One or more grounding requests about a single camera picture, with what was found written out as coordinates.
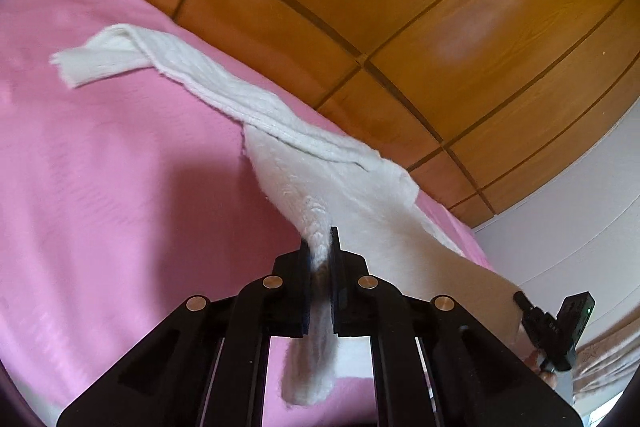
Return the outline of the white knitted garment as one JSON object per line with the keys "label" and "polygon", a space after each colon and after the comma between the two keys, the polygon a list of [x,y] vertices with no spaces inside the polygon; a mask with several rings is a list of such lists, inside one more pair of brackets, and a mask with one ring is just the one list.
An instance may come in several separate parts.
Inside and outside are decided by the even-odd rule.
{"label": "white knitted garment", "polygon": [[360,254],[370,271],[403,294],[446,294],[506,346],[518,338],[515,286],[466,260],[419,208],[409,173],[349,136],[300,119],[277,95],[254,86],[181,39],[118,24],[82,46],[50,58],[72,88],[152,68],[239,121],[258,184],[311,251],[309,332],[288,346],[282,399],[308,407],[324,401],[340,378],[364,377],[366,345],[335,335],[330,317],[329,252],[333,241]]}

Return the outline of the pink bed cover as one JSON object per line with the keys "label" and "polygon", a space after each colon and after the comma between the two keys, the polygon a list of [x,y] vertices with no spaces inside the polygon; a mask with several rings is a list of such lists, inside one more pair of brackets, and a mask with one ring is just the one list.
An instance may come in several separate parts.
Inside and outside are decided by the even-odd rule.
{"label": "pink bed cover", "polygon": [[1,0],[1,360],[53,410],[186,298],[231,296],[299,243],[235,121],[152,69],[66,86],[52,54],[118,23],[273,89],[144,0]]}

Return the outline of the beige curtain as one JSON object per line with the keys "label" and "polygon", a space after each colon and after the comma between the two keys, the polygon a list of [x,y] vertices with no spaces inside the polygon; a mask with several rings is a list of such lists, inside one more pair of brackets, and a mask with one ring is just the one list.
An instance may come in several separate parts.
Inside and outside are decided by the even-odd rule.
{"label": "beige curtain", "polygon": [[587,400],[629,381],[639,367],[639,319],[580,349],[572,369],[573,398]]}

